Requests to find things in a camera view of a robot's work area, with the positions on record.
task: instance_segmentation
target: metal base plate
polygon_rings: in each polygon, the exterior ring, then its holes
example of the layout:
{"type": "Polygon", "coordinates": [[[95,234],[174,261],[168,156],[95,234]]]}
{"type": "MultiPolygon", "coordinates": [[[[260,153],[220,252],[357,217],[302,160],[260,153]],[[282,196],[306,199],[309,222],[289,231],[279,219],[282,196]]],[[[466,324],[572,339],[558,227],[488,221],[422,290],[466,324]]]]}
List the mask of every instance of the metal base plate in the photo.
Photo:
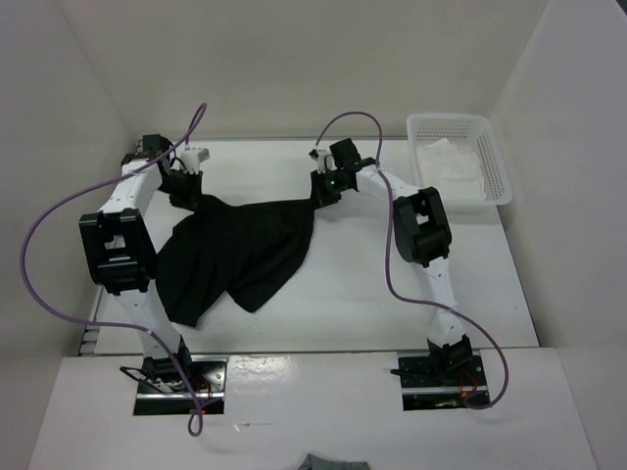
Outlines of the metal base plate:
{"type": "MultiPolygon", "coordinates": [[[[192,356],[192,386],[201,400],[218,399],[204,407],[205,414],[224,414],[224,388],[226,384],[226,359],[192,356]]],[[[159,394],[143,384],[137,387],[135,416],[189,414],[194,407],[187,392],[159,394]]]]}
{"type": "Polygon", "coordinates": [[[435,376],[432,370],[428,355],[399,356],[404,411],[465,408],[465,397],[470,394],[473,404],[490,401],[480,355],[474,355],[467,367],[448,377],[435,376]]]}

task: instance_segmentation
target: white wall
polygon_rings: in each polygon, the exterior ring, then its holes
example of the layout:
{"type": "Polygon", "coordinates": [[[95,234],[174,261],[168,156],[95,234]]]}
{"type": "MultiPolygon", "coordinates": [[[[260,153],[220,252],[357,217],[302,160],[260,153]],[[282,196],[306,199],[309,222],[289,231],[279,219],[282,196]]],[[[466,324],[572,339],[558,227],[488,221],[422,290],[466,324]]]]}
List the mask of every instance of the white wall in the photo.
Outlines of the white wall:
{"type": "MultiPolygon", "coordinates": [[[[132,132],[312,136],[375,113],[487,116],[547,0],[59,0],[132,132]]],[[[371,123],[343,129],[372,134],[371,123]]]]}
{"type": "Polygon", "coordinates": [[[552,0],[492,115],[516,267],[601,469],[627,459],[626,45],[614,0],[552,0]]]}
{"type": "MultiPolygon", "coordinates": [[[[0,467],[26,468],[61,356],[77,333],[26,296],[18,250],[28,226],[71,190],[114,174],[130,135],[53,0],[0,4],[0,467]]],[[[33,239],[41,293],[86,315],[94,287],[77,221],[103,193],[53,215],[33,239]]]]}

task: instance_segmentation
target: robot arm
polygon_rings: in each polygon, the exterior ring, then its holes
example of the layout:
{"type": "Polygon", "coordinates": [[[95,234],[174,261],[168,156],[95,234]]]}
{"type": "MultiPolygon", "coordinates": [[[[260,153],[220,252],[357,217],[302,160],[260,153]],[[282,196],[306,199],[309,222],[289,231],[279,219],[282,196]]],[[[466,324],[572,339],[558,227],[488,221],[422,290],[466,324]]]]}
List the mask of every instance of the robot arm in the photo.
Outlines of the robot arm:
{"type": "MultiPolygon", "coordinates": [[[[321,207],[337,203],[341,192],[354,189],[388,202],[388,191],[373,159],[362,160],[351,139],[333,144],[331,153],[313,151],[318,170],[312,173],[313,199],[321,207]]],[[[446,306],[455,305],[449,276],[451,229],[438,191],[419,189],[385,173],[394,195],[394,235],[401,257],[410,263],[423,298],[446,306]]],[[[440,373],[449,374],[472,359],[465,328],[453,314],[433,307],[428,346],[440,373]]]]}
{"type": "MultiPolygon", "coordinates": [[[[121,162],[122,174],[136,172],[169,148],[160,135],[145,135],[141,151],[121,162]]],[[[79,228],[92,280],[104,286],[128,313],[133,323],[158,334],[183,367],[191,358],[181,335],[170,323],[152,282],[157,276],[157,253],[143,216],[157,190],[169,194],[173,206],[193,210],[201,195],[199,163],[206,149],[185,149],[180,157],[185,170],[163,160],[116,186],[109,200],[95,213],[84,215],[79,228]]],[[[140,335],[145,357],[143,369],[167,381],[176,376],[166,352],[149,335],[140,335]]]]}

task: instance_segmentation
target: basket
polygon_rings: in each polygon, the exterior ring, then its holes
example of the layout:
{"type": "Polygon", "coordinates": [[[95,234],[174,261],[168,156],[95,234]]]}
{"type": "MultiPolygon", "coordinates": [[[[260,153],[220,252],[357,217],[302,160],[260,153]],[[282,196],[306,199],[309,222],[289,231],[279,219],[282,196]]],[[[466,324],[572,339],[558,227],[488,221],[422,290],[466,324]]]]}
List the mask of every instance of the basket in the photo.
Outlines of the basket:
{"type": "Polygon", "coordinates": [[[486,199],[443,200],[450,207],[490,207],[511,202],[511,186],[490,122],[477,115],[430,113],[408,117],[408,139],[415,184],[422,187],[416,150],[441,139],[472,149],[481,161],[486,199]]]}

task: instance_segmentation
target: black fabric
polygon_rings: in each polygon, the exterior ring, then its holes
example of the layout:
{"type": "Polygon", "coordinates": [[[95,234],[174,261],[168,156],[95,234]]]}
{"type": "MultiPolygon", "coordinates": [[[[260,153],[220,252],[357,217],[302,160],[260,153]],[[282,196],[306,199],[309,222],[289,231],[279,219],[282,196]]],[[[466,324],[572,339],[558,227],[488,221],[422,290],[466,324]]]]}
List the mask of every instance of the black fabric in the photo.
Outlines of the black fabric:
{"type": "Polygon", "coordinates": [[[625,12],[625,15],[627,15],[627,0],[616,0],[618,2],[618,5],[620,6],[620,8],[623,9],[623,12],[625,12]]]}
{"type": "Polygon", "coordinates": [[[370,470],[370,467],[365,462],[331,461],[309,454],[298,470],[370,470]]]}
{"type": "Polygon", "coordinates": [[[168,318],[196,326],[224,291],[257,310],[301,266],[313,231],[310,200],[233,207],[203,195],[159,252],[157,291],[168,318]]]}

